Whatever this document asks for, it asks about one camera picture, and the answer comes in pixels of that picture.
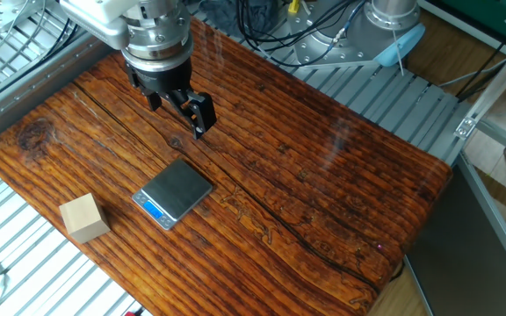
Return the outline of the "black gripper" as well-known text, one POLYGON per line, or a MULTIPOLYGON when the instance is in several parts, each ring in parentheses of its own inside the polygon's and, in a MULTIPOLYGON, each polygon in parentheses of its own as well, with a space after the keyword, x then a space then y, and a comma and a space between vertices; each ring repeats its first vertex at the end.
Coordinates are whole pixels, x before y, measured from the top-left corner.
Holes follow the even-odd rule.
POLYGON ((217 122, 213 100, 205 92, 195 92, 191 87, 192 62, 187 59, 177 67, 163 71, 147 71, 127 61, 126 73, 130 83, 141 89, 151 111, 162 106, 166 99, 191 126, 193 139, 199 140, 217 122))

